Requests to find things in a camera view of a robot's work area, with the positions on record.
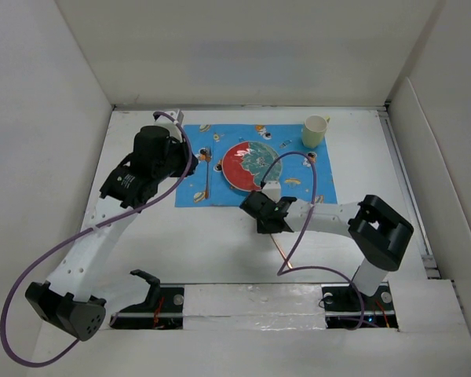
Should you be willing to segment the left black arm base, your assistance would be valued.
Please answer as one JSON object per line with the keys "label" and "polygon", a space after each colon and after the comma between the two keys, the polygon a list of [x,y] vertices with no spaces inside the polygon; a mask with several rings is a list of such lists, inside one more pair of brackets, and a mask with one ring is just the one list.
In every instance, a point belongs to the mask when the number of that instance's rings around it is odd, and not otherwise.
{"label": "left black arm base", "polygon": [[131,271],[130,275],[148,284],[147,295],[137,304],[112,314],[109,327],[115,330],[181,330],[184,285],[162,285],[159,278],[139,269]]}

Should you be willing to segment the red and teal plate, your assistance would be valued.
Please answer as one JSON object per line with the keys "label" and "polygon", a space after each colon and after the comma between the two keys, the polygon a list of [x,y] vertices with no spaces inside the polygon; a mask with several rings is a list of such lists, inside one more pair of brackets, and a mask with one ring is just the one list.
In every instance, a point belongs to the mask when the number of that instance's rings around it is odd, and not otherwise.
{"label": "red and teal plate", "polygon": [[278,158],[274,148],[260,141],[243,141],[233,145],[221,161],[227,182],[243,192],[260,191],[268,168]]}

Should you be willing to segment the blue astronaut print cloth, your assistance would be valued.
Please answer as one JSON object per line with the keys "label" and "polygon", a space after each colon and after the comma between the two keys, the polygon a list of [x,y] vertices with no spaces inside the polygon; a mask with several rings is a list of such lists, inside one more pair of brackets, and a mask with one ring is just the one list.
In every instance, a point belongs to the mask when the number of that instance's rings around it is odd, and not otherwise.
{"label": "blue astronaut print cloth", "polygon": [[[187,125],[185,131],[199,165],[176,191],[176,207],[237,207],[250,192],[233,188],[221,170],[225,153],[243,141],[260,141],[276,150],[278,158],[262,181],[279,181],[282,196],[294,196],[319,203],[336,203],[330,158],[326,142],[306,148],[300,124],[201,124]],[[210,197],[205,199],[206,162],[204,148],[210,146]]]}

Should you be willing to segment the pale yellow mug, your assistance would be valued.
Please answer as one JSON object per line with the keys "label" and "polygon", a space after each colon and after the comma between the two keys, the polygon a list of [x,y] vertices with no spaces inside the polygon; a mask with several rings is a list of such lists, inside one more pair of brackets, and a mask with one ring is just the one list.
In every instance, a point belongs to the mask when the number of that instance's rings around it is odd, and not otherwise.
{"label": "pale yellow mug", "polygon": [[306,148],[316,148],[323,141],[330,116],[310,115],[303,124],[301,141]]}

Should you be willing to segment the copper fork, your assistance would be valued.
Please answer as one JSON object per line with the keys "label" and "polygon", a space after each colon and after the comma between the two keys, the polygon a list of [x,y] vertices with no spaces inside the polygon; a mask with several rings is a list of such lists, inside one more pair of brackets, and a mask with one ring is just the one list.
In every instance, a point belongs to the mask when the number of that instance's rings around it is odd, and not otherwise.
{"label": "copper fork", "polygon": [[213,158],[213,153],[212,149],[210,146],[206,146],[204,148],[205,151],[205,162],[206,162],[206,184],[205,184],[205,190],[204,190],[204,198],[208,199],[210,197],[210,188],[209,188],[209,182],[210,182],[210,163]]}

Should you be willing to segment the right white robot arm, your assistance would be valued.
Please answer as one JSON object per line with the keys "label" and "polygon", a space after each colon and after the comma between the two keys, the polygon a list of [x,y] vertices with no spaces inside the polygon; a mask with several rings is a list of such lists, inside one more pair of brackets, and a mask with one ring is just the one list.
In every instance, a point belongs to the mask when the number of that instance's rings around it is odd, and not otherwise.
{"label": "right white robot arm", "polygon": [[414,233],[413,225],[383,199],[367,195],[354,203],[306,202],[291,196],[272,200],[252,191],[239,205],[257,223],[259,234],[296,232],[298,238],[283,262],[286,265],[306,232],[323,232],[354,241],[364,256],[347,290],[349,304],[366,309],[376,298],[388,273],[400,268]]}

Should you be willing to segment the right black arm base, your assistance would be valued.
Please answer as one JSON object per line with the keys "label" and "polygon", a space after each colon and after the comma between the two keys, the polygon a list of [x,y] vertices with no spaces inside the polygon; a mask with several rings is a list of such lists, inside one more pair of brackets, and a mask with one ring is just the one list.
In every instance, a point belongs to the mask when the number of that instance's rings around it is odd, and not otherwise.
{"label": "right black arm base", "polygon": [[323,284],[318,306],[324,309],[327,329],[398,328],[389,284],[379,285],[373,296],[358,295],[349,284]]}

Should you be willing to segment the copper spoon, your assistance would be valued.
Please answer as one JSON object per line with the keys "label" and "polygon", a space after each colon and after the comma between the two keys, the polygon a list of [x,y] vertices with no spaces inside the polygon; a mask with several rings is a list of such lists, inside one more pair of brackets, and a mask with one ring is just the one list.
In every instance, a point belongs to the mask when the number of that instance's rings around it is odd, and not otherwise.
{"label": "copper spoon", "polygon": [[283,260],[283,262],[285,263],[285,265],[287,266],[287,268],[292,269],[293,266],[290,263],[290,261],[287,261],[287,255],[284,253],[284,250],[281,247],[281,245],[279,244],[278,240],[272,234],[270,235],[270,239],[272,240],[274,246],[276,247],[276,250],[279,252],[280,257]]}

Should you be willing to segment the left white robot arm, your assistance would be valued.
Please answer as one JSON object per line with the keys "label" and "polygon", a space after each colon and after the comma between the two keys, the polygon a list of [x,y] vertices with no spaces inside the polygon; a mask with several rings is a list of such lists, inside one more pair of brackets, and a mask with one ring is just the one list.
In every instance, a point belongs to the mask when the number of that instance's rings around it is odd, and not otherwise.
{"label": "left white robot arm", "polygon": [[195,169],[194,155],[178,126],[144,126],[133,150],[108,175],[87,223],[45,282],[28,286],[25,297],[46,322],[79,341],[93,337],[106,314],[106,299],[94,288],[119,237],[157,194],[167,178]]}

